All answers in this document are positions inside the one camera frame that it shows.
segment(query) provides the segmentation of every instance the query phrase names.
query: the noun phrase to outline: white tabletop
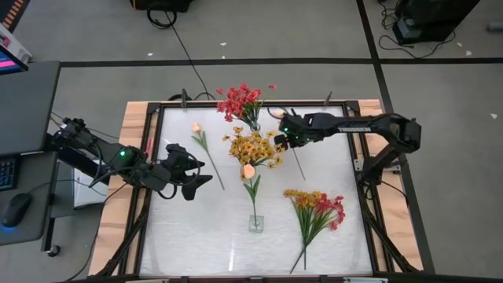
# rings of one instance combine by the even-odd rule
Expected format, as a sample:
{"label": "white tabletop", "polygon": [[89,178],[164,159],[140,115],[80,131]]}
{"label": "white tabletop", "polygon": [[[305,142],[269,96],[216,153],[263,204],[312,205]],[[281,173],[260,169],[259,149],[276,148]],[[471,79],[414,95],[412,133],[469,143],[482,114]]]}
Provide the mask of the white tabletop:
{"label": "white tabletop", "polygon": [[[342,116],[342,108],[296,108],[300,115],[329,112]],[[208,148],[222,176],[223,191],[206,152],[192,138],[192,123],[206,131]],[[277,130],[279,121],[261,110],[262,132]],[[353,161],[345,134],[296,149],[303,180],[291,149],[274,170],[259,167],[262,175],[256,199],[257,215],[263,215],[263,233],[248,231],[252,202],[240,180],[240,165],[229,156],[233,127],[214,108],[168,108],[164,113],[158,159],[167,157],[166,145],[178,143],[206,163],[202,175],[214,178],[201,186],[193,201],[180,192],[173,200],[152,195],[141,276],[287,275],[301,251],[299,221],[285,189],[320,190],[330,197],[343,195],[346,218],[337,231],[323,230],[307,248],[307,268],[299,262],[293,274],[371,274],[369,250],[354,181]],[[167,187],[164,195],[171,195]]]}

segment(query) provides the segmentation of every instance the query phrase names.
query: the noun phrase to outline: gray carpet floor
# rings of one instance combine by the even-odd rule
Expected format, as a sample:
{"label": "gray carpet floor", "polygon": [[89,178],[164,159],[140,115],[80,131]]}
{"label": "gray carpet floor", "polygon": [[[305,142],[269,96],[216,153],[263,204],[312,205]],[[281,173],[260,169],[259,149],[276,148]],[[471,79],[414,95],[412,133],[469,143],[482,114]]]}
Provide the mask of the gray carpet floor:
{"label": "gray carpet floor", "polygon": [[[374,39],[382,7],[363,0]],[[392,7],[394,1],[386,6]],[[485,31],[503,18],[503,3],[482,0],[433,57],[503,57],[503,34]],[[193,59],[370,58],[353,0],[196,0],[176,25]],[[31,0],[14,35],[36,61],[186,60],[172,30],[153,28],[125,0]],[[421,55],[434,45],[421,43]],[[382,58],[407,58],[379,47]],[[209,90],[247,82],[276,83],[271,99],[381,99],[371,64],[257,64],[197,67]],[[438,274],[503,277],[501,64],[383,65],[396,112],[417,117],[422,148],[409,156],[414,187]],[[203,91],[191,67],[62,68],[53,110],[85,118],[118,135],[128,101]],[[56,258],[40,242],[0,247],[2,282],[64,280],[85,262],[99,209],[58,219]],[[86,276],[86,270],[80,277]]]}

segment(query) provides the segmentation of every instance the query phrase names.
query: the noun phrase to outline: screen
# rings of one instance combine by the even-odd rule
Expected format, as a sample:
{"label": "screen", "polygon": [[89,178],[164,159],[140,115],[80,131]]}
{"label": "screen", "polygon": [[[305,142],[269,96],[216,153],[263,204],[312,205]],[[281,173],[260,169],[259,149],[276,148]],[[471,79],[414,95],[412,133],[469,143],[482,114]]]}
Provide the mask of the screen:
{"label": "screen", "polygon": [[0,75],[26,71],[26,67],[0,44]]}

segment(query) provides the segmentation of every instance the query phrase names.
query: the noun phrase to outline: monitor screen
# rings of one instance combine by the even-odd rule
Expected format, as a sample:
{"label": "monitor screen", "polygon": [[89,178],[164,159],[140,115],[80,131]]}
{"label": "monitor screen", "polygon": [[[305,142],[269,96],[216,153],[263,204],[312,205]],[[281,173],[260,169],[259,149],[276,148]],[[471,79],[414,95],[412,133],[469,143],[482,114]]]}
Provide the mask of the monitor screen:
{"label": "monitor screen", "polygon": [[27,71],[28,67],[13,56],[4,46],[0,37],[0,75]]}

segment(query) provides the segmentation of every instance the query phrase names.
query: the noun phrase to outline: clear vase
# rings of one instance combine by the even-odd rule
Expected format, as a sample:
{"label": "clear vase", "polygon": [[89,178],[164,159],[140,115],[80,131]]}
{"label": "clear vase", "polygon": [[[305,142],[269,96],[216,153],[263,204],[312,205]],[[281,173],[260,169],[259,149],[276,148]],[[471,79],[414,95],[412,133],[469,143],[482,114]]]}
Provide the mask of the clear vase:
{"label": "clear vase", "polygon": [[261,233],[264,231],[264,217],[261,215],[250,215],[248,230],[252,233]]}

